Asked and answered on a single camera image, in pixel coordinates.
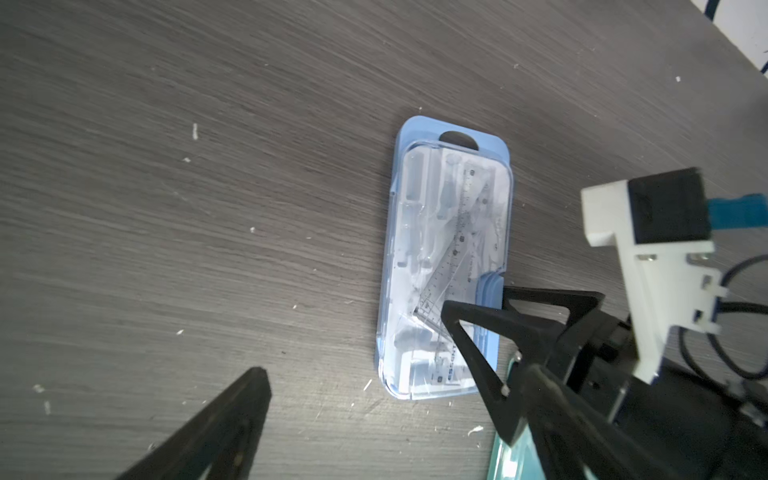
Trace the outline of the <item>blue geometry set case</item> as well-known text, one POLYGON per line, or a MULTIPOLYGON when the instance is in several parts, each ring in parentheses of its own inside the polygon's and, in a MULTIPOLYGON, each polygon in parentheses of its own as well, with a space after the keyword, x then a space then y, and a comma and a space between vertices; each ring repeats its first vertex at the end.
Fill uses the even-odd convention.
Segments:
POLYGON ((390 395, 476 392, 445 301, 502 304, 514 177, 497 136, 417 115, 394 148, 375 364, 390 395))

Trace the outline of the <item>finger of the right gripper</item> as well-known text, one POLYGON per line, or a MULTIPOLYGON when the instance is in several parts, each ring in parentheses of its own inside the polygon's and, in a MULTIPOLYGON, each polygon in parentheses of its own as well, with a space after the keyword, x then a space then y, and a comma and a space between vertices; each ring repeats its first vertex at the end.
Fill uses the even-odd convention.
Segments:
POLYGON ((466 361, 498 436, 512 444, 520 436, 524 416, 523 377, 530 365, 546 361, 564 330, 556 320, 528 315, 513 307, 494 309, 458 301, 443 304, 441 321, 466 361), (512 341, 522 363, 502 380, 469 337, 463 323, 485 328, 512 341))

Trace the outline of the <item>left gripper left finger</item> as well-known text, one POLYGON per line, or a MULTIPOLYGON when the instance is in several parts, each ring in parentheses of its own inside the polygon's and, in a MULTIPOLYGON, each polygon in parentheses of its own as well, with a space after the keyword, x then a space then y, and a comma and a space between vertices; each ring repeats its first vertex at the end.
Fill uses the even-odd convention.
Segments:
POLYGON ((247 479, 272 392, 267 371, 248 369, 198 414, 119 475, 121 479, 247 479))

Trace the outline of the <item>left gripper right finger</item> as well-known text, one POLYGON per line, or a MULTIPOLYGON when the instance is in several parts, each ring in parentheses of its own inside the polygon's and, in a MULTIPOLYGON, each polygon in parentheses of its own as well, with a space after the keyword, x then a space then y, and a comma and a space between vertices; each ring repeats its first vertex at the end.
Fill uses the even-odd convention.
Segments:
POLYGON ((547 479, 678 479, 540 365, 525 369, 524 417, 547 479))

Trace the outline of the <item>teal ruler set case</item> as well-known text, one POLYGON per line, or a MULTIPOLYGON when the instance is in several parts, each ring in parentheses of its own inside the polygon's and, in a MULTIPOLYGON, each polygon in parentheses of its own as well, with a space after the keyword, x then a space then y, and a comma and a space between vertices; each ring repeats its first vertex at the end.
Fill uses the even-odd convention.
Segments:
POLYGON ((495 436, 487 480, 544 480, 534 440, 528 426, 512 445, 495 436))

